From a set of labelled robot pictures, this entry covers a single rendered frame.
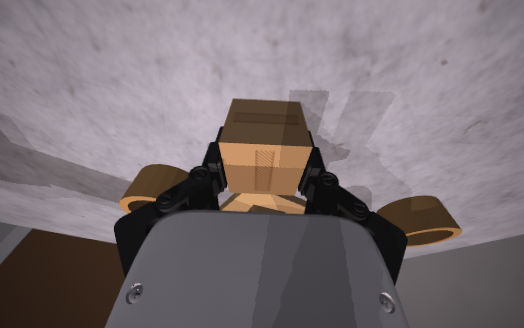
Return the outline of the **light wooden square board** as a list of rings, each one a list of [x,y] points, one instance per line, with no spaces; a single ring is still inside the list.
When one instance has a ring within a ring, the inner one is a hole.
[[[234,193],[219,208],[222,211],[247,212],[253,205],[258,205],[285,213],[304,214],[306,202],[291,195]]]

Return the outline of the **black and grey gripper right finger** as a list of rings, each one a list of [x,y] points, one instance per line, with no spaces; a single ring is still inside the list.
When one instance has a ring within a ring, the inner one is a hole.
[[[394,286],[403,261],[408,238],[404,231],[339,185],[337,176],[326,171],[318,147],[314,146],[298,185],[307,198],[304,214],[338,216],[363,226],[374,239],[390,272]],[[319,158],[319,159],[318,159]]]

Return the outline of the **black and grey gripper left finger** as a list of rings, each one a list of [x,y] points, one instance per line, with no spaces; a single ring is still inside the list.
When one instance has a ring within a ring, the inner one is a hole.
[[[215,142],[210,142],[202,165],[191,169],[186,180],[115,223],[114,234],[125,278],[146,236],[160,219],[184,210],[220,210],[218,194],[228,185],[218,143],[222,129]]]

